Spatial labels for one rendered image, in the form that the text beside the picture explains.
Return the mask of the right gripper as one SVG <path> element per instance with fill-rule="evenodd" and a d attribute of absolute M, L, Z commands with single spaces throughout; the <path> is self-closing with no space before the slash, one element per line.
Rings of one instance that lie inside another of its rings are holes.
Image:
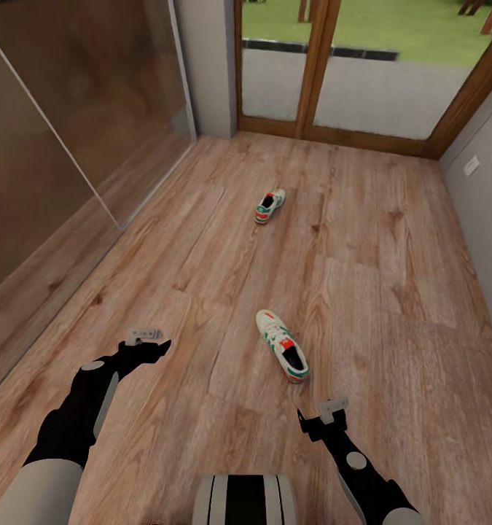
<path fill-rule="evenodd" d="M 309 433 L 309 438 L 315 442 L 317 440 L 323 440 L 325 446 L 329 448 L 329 442 L 334 435 L 345 434 L 347 424 L 345 422 L 345 416 L 343 411 L 336 411 L 332 414 L 334 422 L 331 424 L 324 424 L 320 417 L 304 420 L 301 411 L 298 410 L 298 417 L 300 420 L 302 431 Z"/>

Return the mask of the gym shoe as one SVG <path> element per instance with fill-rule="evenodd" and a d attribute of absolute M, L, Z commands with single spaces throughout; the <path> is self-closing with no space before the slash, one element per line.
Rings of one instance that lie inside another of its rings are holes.
<path fill-rule="evenodd" d="M 285 190 L 275 190 L 272 193 L 267 193 L 259 203 L 256 210 L 256 217 L 254 221 L 259 225 L 266 225 L 269 223 L 270 215 L 273 210 L 279 209 L 284 204 L 286 197 Z"/>
<path fill-rule="evenodd" d="M 257 327 L 276 354 L 286 377 L 301 384 L 309 374 L 308 362 L 286 325 L 272 311 L 262 309 L 256 315 Z"/>

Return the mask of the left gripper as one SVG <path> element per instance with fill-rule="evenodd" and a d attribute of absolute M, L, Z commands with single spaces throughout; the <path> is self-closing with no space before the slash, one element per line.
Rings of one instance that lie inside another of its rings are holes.
<path fill-rule="evenodd" d="M 137 346 L 126 346 L 125 342 L 118 345 L 118 352 L 127 354 L 132 362 L 132 370 L 135 370 L 140 364 L 149 363 L 154 364 L 161 356 L 166 355 L 170 348 L 171 341 L 162 343 L 143 342 Z"/>

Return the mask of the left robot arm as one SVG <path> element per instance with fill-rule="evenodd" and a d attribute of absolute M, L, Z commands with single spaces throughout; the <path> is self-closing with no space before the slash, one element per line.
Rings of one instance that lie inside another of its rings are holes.
<path fill-rule="evenodd" d="M 77 489 L 113 401 L 118 381 L 140 364 L 154 364 L 171 341 L 162 330 L 128 329 L 118 352 L 82 365 L 71 393 L 59 410 L 50 411 L 40 426 L 37 445 L 0 502 L 0 525 L 68 525 Z"/>

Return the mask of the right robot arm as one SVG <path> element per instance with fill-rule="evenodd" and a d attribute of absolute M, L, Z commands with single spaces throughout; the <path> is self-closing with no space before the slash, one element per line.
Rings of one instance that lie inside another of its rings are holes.
<path fill-rule="evenodd" d="M 302 431 L 315 442 L 323 440 L 329 449 L 340 484 L 363 525 L 430 525 L 415 511 L 396 481 L 386 481 L 371 467 L 369 459 L 345 434 L 343 409 L 347 397 L 337 397 L 317 406 L 320 416 L 304 420 L 298 410 Z"/>

